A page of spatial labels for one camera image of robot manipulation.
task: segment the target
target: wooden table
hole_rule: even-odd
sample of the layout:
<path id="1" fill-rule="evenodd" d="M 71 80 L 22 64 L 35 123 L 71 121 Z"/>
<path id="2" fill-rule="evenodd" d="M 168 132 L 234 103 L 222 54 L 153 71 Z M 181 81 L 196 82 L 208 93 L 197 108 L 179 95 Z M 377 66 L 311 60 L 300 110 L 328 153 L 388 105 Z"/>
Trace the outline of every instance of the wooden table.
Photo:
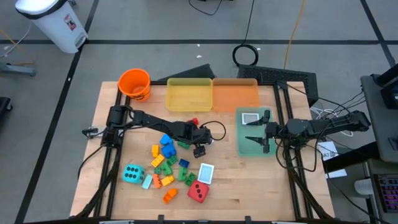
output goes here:
<path id="1" fill-rule="evenodd" d="M 301 82 L 291 82 L 290 85 L 304 91 Z M 109 107 L 116 99 L 116 82 L 103 82 L 93 119 L 94 126 L 104 126 Z M 307 98 L 304 94 L 289 88 L 289 95 L 295 118 L 310 119 Z M 190 161 L 189 172 L 198 174 L 202 162 L 213 164 L 215 171 L 209 194 L 204 203 L 198 203 L 187 196 L 188 187 L 177 181 L 178 164 L 172 166 L 175 182 L 160 189 L 149 190 L 140 185 L 130 184 L 122 180 L 122 172 L 127 164 L 138 164 L 153 174 L 154 168 L 150 162 L 151 145 L 158 144 L 162 133 L 148 128 L 130 130 L 124 138 L 119 177 L 114 198 L 112 219 L 156 220 L 158 215 L 165 215 L 166 220 L 243 220 L 250 215 L 252 220 L 295 220 L 292 197 L 287 171 L 278 165 L 274 156 L 271 157 L 239 157 L 236 149 L 235 116 L 231 113 L 176 113 L 165 107 L 166 86 L 152 86 L 151 97 L 144 103 L 132 101 L 131 106 L 137 110 L 144 110 L 148 114 L 160 118 L 185 121 L 198 118 L 200 123 L 209 120 L 221 121 L 227 129 L 226 137 L 222 141 L 206 147 L 207 155 L 195 159 L 192 149 L 184 150 L 176 146 L 178 158 Z M 278 121 L 273 87 L 259 86 L 260 105 L 272 110 L 274 120 Z M 284 100 L 284 119 L 287 121 Z M 219 124 L 209 124 L 215 138 L 222 135 L 223 129 Z M 98 148 L 100 139 L 88 141 L 85 157 Z M 312 168 L 314 163 L 314 149 L 306 147 L 301 150 L 303 164 Z M 81 171 L 80 179 L 73 200 L 71 215 L 75 215 L 90 200 L 97 190 L 103 166 L 105 150 L 90 159 Z M 308 188 L 325 209 L 334 216 L 322 160 L 317 154 L 317 170 L 314 173 L 305 172 Z M 178 188 L 178 195 L 166 205 L 162 198 L 171 188 Z M 300 210 L 305 217 L 303 198 L 298 189 Z M 108 192 L 104 194 L 101 214 L 105 214 Z"/>

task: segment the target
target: trash can lid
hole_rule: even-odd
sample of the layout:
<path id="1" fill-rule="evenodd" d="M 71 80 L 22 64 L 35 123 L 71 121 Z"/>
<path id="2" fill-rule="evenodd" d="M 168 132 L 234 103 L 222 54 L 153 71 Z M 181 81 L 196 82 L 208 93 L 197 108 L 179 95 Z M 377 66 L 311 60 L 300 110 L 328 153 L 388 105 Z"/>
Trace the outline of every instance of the trash can lid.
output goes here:
<path id="1" fill-rule="evenodd" d="M 58 1 L 62 0 L 18 0 L 15 3 L 15 8 L 21 13 L 38 15 L 50 10 Z"/>

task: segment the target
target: yellow lego brick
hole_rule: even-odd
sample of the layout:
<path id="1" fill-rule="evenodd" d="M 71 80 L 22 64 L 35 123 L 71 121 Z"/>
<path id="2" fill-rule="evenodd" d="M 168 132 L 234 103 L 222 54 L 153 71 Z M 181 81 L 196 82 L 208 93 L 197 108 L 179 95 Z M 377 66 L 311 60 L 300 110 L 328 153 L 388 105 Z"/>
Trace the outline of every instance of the yellow lego brick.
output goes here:
<path id="1" fill-rule="evenodd" d="M 156 158 L 159 155 L 159 145 L 152 145 L 152 156 Z"/>
<path id="2" fill-rule="evenodd" d="M 159 164 L 164 160 L 164 156 L 162 156 L 161 154 L 159 154 L 152 162 L 152 166 L 157 167 L 159 166 Z"/>
<path id="3" fill-rule="evenodd" d="M 170 176 L 167 176 L 167 177 L 162 179 L 162 184 L 163 184 L 163 186 L 167 186 L 173 181 L 174 181 L 174 176 L 170 175 Z"/>

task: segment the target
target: orange lego brick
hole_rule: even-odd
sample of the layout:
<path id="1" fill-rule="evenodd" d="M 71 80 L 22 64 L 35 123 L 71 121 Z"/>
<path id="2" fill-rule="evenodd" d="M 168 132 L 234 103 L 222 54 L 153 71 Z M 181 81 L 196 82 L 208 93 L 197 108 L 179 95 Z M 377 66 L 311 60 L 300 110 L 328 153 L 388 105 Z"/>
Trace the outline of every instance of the orange lego brick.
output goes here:
<path id="1" fill-rule="evenodd" d="M 164 156 L 162 156 L 161 154 L 159 154 L 152 162 L 152 166 L 157 167 L 159 166 L 159 164 L 164 160 Z"/>
<path id="2" fill-rule="evenodd" d="M 152 156 L 156 158 L 159 155 L 159 145 L 152 145 Z"/>
<path id="3" fill-rule="evenodd" d="M 163 186 L 167 186 L 173 181 L 174 181 L 174 176 L 170 175 L 170 176 L 167 176 L 167 177 L 162 179 L 162 184 L 163 184 Z"/>
<path id="4" fill-rule="evenodd" d="M 176 196 L 178 193 L 178 189 L 170 189 L 163 197 L 163 202 L 164 203 L 169 203 L 174 196 Z"/>
<path id="5" fill-rule="evenodd" d="M 154 174 L 153 178 L 154 178 L 155 188 L 160 188 L 162 186 L 162 183 L 160 182 L 159 175 Z"/>

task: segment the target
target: concrete floor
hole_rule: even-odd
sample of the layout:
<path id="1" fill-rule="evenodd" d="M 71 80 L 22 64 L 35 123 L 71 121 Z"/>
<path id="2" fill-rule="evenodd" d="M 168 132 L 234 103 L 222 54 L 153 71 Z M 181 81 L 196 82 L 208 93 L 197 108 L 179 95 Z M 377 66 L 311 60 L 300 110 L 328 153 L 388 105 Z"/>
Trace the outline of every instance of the concrete floor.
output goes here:
<path id="1" fill-rule="evenodd" d="M 212 11 L 218 1 L 197 2 L 203 10 Z M 14 2 L 0 2 L 0 29 L 13 39 L 20 38 L 29 21 L 14 9 Z M 395 0 L 367 0 L 370 11 L 385 40 L 398 40 Z M 55 127 L 39 181 L 25 216 L 25 222 L 67 218 L 76 187 L 76 173 L 80 165 L 86 139 L 81 130 L 92 121 L 96 100 L 103 81 L 116 81 L 129 68 L 143 68 L 153 80 L 192 67 L 209 63 L 219 77 L 236 77 L 238 69 L 231 53 L 236 44 L 230 40 L 243 39 L 249 19 L 249 1 L 224 1 L 214 16 L 206 16 L 192 9 L 187 1 L 97 1 L 77 0 L 74 10 L 82 24 L 86 24 L 90 10 L 95 12 L 90 40 L 137 40 L 125 45 L 87 44 L 84 46 L 70 89 Z M 256 1 L 248 40 L 288 40 L 294 28 L 301 1 Z M 360 92 L 359 78 L 382 73 L 390 65 L 380 37 L 365 13 L 360 0 L 308 0 L 298 27 L 297 40 L 323 41 L 316 44 L 294 44 L 290 49 L 287 68 L 315 72 L 319 95 L 342 103 Z M 48 38 L 36 26 L 21 44 L 36 61 L 34 78 L 0 74 L 0 96 L 12 99 L 14 110 L 0 125 L 0 217 L 2 223 L 14 223 L 27 190 L 39 154 L 53 119 L 74 55 L 59 51 L 53 44 L 43 44 Z M 145 44 L 141 40 L 159 40 Z M 168 40 L 186 40 L 177 44 Z M 214 40 L 217 44 L 200 44 Z M 344 40 L 362 40 L 350 44 Z M 258 66 L 283 68 L 286 45 L 254 44 L 260 48 Z M 0 54 L 10 46 L 0 36 Z M 388 45 L 398 58 L 398 46 Z M 249 63 L 253 56 L 242 49 L 241 63 Z M 25 61 L 18 50 L 0 62 Z M 325 108 L 333 105 L 322 102 Z M 367 112 L 365 104 L 355 109 Z M 341 134 L 337 141 L 358 147 L 374 140 L 373 132 L 355 133 L 353 138 Z M 348 176 L 333 180 L 360 206 L 364 199 L 356 195 L 352 183 L 363 177 L 362 166 L 348 169 Z M 348 221 L 368 220 L 330 187 L 336 217 Z"/>

